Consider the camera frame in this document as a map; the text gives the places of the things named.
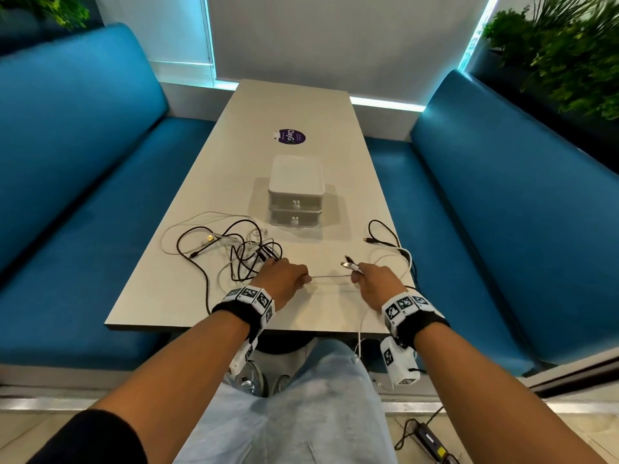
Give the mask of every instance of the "blue upholstered bench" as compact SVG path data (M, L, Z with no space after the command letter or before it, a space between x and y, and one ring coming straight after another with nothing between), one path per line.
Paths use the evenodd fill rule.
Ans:
M166 117L124 25L0 59L0 363L133 369L104 326L213 128Z
M368 149L453 328L515 374L619 346L619 176L456 71L411 137Z

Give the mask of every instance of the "seat backrest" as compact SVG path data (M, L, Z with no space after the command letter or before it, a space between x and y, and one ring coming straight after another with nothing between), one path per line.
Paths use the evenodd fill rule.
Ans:
M619 346L619 176L456 71L411 137L539 357Z
M0 271L167 107L123 24L0 58Z

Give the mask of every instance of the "green plant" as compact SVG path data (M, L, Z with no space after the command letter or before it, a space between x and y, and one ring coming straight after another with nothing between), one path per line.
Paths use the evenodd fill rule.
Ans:
M51 16L65 28L85 27L90 18L82 0L0 0L0 8L23 8L40 18Z
M504 64L528 69L560 112L619 118L619 0L535 0L532 12L497 13L484 37Z

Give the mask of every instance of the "forearm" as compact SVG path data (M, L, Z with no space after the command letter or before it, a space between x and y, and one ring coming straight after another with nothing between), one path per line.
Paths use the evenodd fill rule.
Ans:
M443 324L415 337L415 347L476 464L604 461L517 379Z
M249 330L233 314L215 312L150 358L93 407L128 422L150 464L171 463Z

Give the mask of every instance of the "purple circular sticker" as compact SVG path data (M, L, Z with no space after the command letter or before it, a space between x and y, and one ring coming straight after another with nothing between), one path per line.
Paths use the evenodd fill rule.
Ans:
M282 129L279 132L275 132L273 136L280 143L286 143L286 145L298 145L305 141L305 135L297 130Z

